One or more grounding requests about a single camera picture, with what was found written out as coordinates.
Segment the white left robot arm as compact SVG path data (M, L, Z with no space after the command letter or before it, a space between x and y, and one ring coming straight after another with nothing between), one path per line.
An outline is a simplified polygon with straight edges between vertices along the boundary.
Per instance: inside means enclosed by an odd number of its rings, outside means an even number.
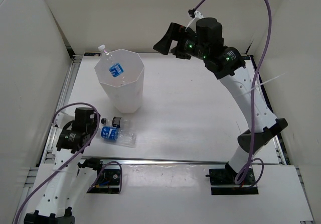
M72 213L91 183L105 178L101 162L93 159L80 163L86 147L96 135L100 115L93 107L78 107L74 116L58 112L53 125L61 129L50 176L39 186L44 193L34 211L26 213L24 223L75 223Z

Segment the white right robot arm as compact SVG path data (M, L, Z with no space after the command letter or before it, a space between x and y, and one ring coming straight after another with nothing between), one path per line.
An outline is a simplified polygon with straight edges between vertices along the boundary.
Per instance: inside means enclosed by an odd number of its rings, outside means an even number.
M249 129L238 136L239 145L225 165L225 177L230 183L239 183L255 154L288 126L286 119L277 118L253 87L243 57L236 48L224 45L223 27L215 18L196 20L195 29L170 23L153 49L179 59L203 60L235 99Z

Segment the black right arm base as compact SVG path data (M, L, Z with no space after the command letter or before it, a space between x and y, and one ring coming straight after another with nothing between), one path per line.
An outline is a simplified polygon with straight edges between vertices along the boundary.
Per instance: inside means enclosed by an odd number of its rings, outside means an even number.
M236 173L225 165L222 168L211 168L205 177L210 180L211 195L258 195L258 187L255 185L256 178L250 167L245 179L236 184Z

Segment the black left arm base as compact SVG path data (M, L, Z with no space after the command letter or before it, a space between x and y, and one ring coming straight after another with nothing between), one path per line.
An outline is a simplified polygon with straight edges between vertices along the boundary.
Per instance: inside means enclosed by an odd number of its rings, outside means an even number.
M120 194L122 191L123 170L117 161L110 161L98 171L97 179L87 193L90 194Z

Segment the blue-label crushed plastic bottle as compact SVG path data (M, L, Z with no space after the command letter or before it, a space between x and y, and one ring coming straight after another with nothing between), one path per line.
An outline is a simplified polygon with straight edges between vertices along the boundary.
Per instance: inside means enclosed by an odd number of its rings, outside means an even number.
M98 136L106 144L134 148L136 146L135 133L121 128L103 126L98 131Z

